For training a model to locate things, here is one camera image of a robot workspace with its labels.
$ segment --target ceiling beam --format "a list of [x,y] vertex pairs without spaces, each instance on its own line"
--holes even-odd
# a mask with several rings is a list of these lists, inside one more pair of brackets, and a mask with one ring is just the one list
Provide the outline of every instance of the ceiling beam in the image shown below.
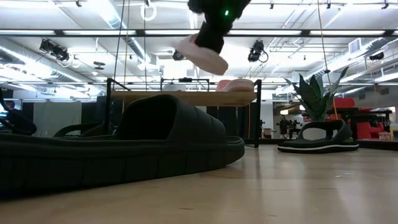
[[[0,29],[7,37],[185,37],[196,34],[193,29]],[[233,29],[226,37],[397,37],[398,29]]]

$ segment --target pink sandal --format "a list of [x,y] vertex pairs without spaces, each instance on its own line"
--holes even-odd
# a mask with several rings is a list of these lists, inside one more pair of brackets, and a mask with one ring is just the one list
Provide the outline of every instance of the pink sandal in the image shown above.
[[215,51],[198,47],[195,44],[197,35],[186,37],[175,46],[175,49],[200,69],[215,75],[224,75],[228,63]]
[[254,91],[254,83],[243,78],[221,80],[218,82],[216,91]]

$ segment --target stage light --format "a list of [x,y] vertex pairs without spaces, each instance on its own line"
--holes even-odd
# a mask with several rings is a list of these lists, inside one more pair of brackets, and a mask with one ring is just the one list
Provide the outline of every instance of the stage light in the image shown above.
[[[260,56],[262,54],[267,55],[267,60],[261,61]],[[249,56],[248,56],[248,61],[249,62],[257,62],[260,61],[262,63],[266,63],[268,61],[268,54],[264,50],[264,44],[262,43],[262,40],[256,40],[256,42],[253,45],[253,48],[250,49]]]

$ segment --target snake plant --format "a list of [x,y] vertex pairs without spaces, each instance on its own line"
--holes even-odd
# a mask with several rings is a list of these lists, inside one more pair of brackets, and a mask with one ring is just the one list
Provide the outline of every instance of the snake plant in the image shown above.
[[312,121],[324,121],[326,117],[326,112],[328,111],[330,105],[333,103],[333,98],[335,97],[336,90],[340,80],[346,75],[348,67],[344,68],[341,72],[339,78],[330,89],[324,94],[322,77],[316,78],[313,75],[307,83],[303,76],[300,74],[299,86],[294,85],[290,80],[286,79],[289,85],[294,87],[296,95],[300,95],[301,99],[298,99],[310,115]]

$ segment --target light wood floor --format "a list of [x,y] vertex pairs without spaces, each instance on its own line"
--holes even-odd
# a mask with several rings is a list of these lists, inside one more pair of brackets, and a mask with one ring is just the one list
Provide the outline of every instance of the light wood floor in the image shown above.
[[397,223],[398,152],[248,148],[231,166],[0,202],[0,223]]

